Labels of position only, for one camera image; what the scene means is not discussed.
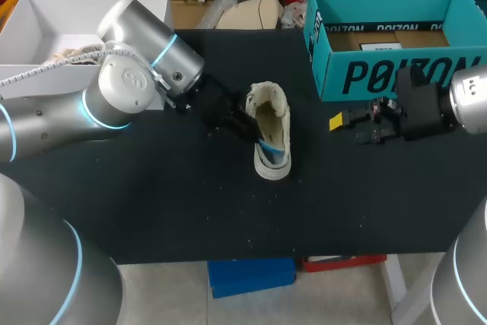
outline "cardboard box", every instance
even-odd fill
[[[192,30],[203,18],[209,3],[194,0],[171,0],[170,8],[173,13],[175,30]]]
[[[487,63],[487,20],[473,0],[308,0],[304,37],[322,100],[394,98],[396,70],[412,63],[443,86]]]
[[[101,44],[96,35],[98,24],[117,1],[20,0],[0,33],[0,78],[29,71],[64,49]],[[169,27],[173,26],[168,0],[139,1]],[[3,87],[2,94],[18,97],[76,91],[97,77],[100,66],[67,65],[61,69],[62,72],[45,72]]]

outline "shoe insole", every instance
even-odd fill
[[[273,164],[279,163],[284,157],[285,150],[281,117],[275,115],[270,102],[265,102],[257,107],[256,120],[263,136],[260,145],[266,158]]]

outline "black table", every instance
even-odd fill
[[[0,167],[117,263],[442,251],[487,194],[487,135],[362,146],[328,132],[344,105],[320,101],[298,30],[180,36],[231,87],[284,88],[291,174],[263,180],[252,145],[172,110]]]

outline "gray robot arm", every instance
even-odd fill
[[[125,129],[156,95],[151,75],[133,58],[108,56],[98,80],[69,94],[0,103],[0,161],[68,143],[104,140]]]
[[[0,103],[0,161],[68,143],[108,139],[136,119],[158,92],[180,112],[201,113],[211,129],[226,126],[251,142],[261,137],[237,95],[204,75],[203,58],[137,0],[116,3],[100,22],[98,36],[113,50],[103,61],[98,80],[88,88]]]

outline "white sneaker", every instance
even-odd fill
[[[245,110],[257,120],[263,135],[263,140],[255,144],[253,163],[262,178],[279,180],[291,170],[288,101],[281,87],[271,81],[252,84],[251,88]]]

